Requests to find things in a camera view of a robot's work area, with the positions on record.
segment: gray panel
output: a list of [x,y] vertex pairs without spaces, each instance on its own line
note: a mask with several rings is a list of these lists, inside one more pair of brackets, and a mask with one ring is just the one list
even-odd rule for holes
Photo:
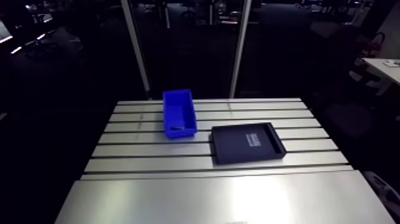
[[[321,127],[316,119],[275,119],[275,120],[213,120],[198,121],[198,130],[211,130],[213,126],[225,125],[242,125],[251,123],[267,123],[270,122],[275,128],[288,127]],[[105,127],[104,132],[151,132],[163,131],[162,122],[125,122],[125,123],[109,123]]]
[[395,224],[358,171],[77,181],[56,224]]
[[161,158],[96,158],[89,160],[85,172],[147,172],[160,170],[211,170],[245,169],[262,167],[311,166],[345,164],[340,151],[318,153],[289,153],[280,160],[259,161],[233,165],[215,165],[211,157],[161,157]]
[[[307,109],[303,102],[269,102],[269,103],[206,103],[195,104],[196,111],[223,110],[288,110]],[[117,105],[114,113],[162,112],[162,104]]]
[[[275,130],[280,139],[302,138],[328,138],[322,128],[307,129],[278,129]],[[100,144],[126,144],[126,143],[169,143],[169,142],[208,142],[211,132],[197,132],[194,136],[168,139],[163,132],[138,132],[138,133],[104,133]]]
[[[284,140],[288,152],[336,150],[331,139]],[[98,145],[94,157],[210,155],[209,143]]]
[[173,173],[116,173],[87,174],[81,180],[113,180],[113,179],[162,179],[162,178],[217,178],[228,176],[262,176],[288,173],[314,173],[353,170],[351,166],[313,166],[261,170],[224,170],[213,172],[173,172]]
[[[308,110],[200,111],[197,120],[313,118]],[[111,122],[161,122],[162,113],[112,114]]]
[[[218,102],[301,102],[300,98],[260,98],[260,99],[194,99],[198,103],[218,103]],[[149,101],[118,101],[118,105],[130,104],[162,104],[162,100]]]

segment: vertical pole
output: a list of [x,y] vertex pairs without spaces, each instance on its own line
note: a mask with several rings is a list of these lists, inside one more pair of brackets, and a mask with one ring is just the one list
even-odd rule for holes
[[210,25],[213,25],[213,12],[214,12],[214,0],[211,0],[210,5]]
[[142,76],[143,86],[145,87],[146,96],[149,98],[149,81],[147,79],[145,65],[143,63],[142,51],[140,50],[138,36],[136,34],[135,25],[133,24],[133,17],[130,10],[129,0],[121,0],[122,9],[124,10],[126,25],[128,27],[130,40],[132,41],[133,50],[135,52],[137,64],[139,66],[140,75]]
[[167,5],[167,2],[165,2],[165,1],[162,4],[164,5],[165,22],[167,23],[167,29],[169,29],[169,28],[171,28],[171,25],[170,25],[170,15],[168,13],[168,5]]
[[240,20],[239,38],[237,39],[235,63],[233,65],[232,81],[230,83],[229,98],[235,97],[236,84],[238,82],[238,75],[240,69],[240,62],[242,60],[243,45],[245,43],[246,29],[249,22],[249,14],[251,8],[251,0],[244,0],[242,19]]

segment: blue plastic bin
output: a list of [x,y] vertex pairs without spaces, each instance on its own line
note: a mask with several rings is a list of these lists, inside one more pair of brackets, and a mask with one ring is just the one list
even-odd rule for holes
[[197,132],[196,114],[190,89],[165,91],[164,132],[168,138],[194,135]]

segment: chair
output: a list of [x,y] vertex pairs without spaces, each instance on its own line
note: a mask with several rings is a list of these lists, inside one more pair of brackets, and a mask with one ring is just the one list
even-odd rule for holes
[[194,18],[194,16],[196,15],[196,13],[194,11],[191,11],[190,8],[195,8],[196,7],[196,3],[191,1],[191,0],[185,0],[185,2],[183,2],[181,4],[182,7],[186,7],[186,11],[184,11],[183,13],[181,13],[180,17],[181,18]]

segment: black tray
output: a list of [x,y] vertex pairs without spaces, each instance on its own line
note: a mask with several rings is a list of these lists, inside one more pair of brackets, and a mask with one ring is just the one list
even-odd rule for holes
[[272,160],[286,154],[271,123],[212,127],[211,136],[217,164]]

